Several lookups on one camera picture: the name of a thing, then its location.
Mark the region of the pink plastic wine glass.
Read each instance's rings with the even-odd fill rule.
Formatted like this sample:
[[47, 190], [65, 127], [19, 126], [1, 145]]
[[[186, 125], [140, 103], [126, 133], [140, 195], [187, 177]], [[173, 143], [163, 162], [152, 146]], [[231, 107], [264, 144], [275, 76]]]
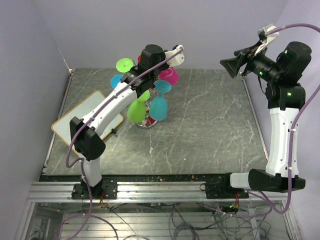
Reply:
[[158, 75], [161, 80], [167, 81], [171, 85], [175, 85], [180, 77], [174, 67], [169, 67], [161, 71]]

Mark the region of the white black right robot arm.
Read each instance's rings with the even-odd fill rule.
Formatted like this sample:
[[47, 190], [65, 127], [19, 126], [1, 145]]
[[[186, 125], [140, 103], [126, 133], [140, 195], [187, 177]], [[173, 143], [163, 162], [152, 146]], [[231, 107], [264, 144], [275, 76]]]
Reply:
[[299, 123], [296, 117], [306, 105], [306, 91], [299, 84], [302, 73], [312, 59], [312, 49], [305, 43], [288, 43], [276, 61], [268, 58], [258, 42], [237, 50], [233, 58], [220, 60], [228, 74], [235, 78], [244, 67], [242, 76], [248, 73], [266, 81], [265, 96], [271, 120], [270, 151], [265, 169], [231, 173], [230, 179], [220, 186], [221, 194], [233, 197], [238, 189], [285, 193], [302, 190], [305, 179], [299, 177], [297, 164], [297, 137]]

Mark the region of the blue plastic wine glass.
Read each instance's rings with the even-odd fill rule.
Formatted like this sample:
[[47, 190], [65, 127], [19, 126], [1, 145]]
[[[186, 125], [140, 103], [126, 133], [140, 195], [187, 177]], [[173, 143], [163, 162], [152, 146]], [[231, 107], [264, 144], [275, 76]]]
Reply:
[[123, 74], [117, 74], [111, 78], [110, 85], [113, 89], [115, 89], [117, 87], [118, 83], [121, 82], [121, 79], [123, 76], [124, 76]]

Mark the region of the light green wine glass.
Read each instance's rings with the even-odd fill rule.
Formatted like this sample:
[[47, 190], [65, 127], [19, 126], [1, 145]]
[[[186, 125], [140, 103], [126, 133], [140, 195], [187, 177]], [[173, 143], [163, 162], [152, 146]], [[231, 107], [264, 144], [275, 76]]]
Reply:
[[134, 61], [130, 58], [121, 58], [117, 61], [115, 67], [120, 73], [127, 73], [134, 66]]

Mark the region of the green plastic wine glass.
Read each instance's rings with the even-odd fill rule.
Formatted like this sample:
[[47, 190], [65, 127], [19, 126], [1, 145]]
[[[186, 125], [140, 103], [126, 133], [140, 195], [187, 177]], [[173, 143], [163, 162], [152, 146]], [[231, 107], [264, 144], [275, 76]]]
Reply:
[[137, 100], [133, 101], [127, 110], [127, 118], [132, 123], [141, 123], [147, 113], [145, 102], [150, 98], [150, 91], [146, 90]]

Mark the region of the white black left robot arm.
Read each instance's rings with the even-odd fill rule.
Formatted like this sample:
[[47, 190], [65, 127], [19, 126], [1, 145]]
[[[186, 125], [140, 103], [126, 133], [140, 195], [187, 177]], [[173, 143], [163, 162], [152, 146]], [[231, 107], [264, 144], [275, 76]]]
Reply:
[[148, 44], [140, 54], [140, 60], [125, 71], [113, 91], [97, 107], [85, 116], [73, 117], [69, 122], [70, 149], [75, 149], [80, 157], [84, 192], [96, 199], [102, 193], [100, 156], [106, 149], [101, 134], [111, 121], [126, 107], [137, 103], [138, 99], [155, 86], [159, 74], [184, 62], [183, 46], [164, 50], [156, 44]]

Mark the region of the teal plastic wine glass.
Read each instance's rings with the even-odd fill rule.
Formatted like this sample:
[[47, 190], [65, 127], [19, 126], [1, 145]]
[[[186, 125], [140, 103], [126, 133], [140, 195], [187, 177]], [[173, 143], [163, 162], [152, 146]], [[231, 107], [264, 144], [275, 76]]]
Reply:
[[171, 91], [172, 85], [165, 80], [157, 80], [154, 83], [154, 92], [156, 97], [149, 105], [149, 115], [156, 121], [163, 121], [167, 117], [168, 102], [164, 97], [165, 93]]

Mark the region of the red plastic wine glass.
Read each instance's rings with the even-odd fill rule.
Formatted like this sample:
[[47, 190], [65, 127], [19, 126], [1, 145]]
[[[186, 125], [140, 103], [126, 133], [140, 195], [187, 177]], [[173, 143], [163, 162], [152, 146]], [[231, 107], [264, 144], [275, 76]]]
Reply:
[[142, 57], [142, 55], [138, 56], [138, 58], [137, 58], [138, 63], [141, 61], [141, 57]]

